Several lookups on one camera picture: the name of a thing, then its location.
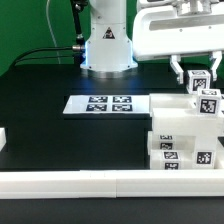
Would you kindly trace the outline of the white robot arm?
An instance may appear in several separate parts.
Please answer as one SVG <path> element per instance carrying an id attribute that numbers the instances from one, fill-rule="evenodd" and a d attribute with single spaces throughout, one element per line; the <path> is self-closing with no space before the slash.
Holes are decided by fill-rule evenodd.
<path id="1" fill-rule="evenodd" d="M 224 55 L 224 0 L 137 0 L 131 37 L 126 6 L 127 0 L 90 0 L 83 69 L 106 77 L 140 61 L 167 59 L 182 83 L 181 59 L 208 55 L 217 75 Z"/>

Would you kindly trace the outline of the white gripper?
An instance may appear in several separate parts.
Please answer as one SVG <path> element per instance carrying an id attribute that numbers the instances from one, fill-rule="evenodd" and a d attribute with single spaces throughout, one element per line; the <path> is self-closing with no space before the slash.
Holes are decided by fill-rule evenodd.
<path id="1" fill-rule="evenodd" d="M 224 51 L 224 2 L 211 5 L 211 13 L 178 15 L 172 5 L 140 10 L 133 25 L 133 55 L 138 61 L 170 57 L 177 82 L 184 82 L 179 55 L 208 54 L 213 80 Z"/>

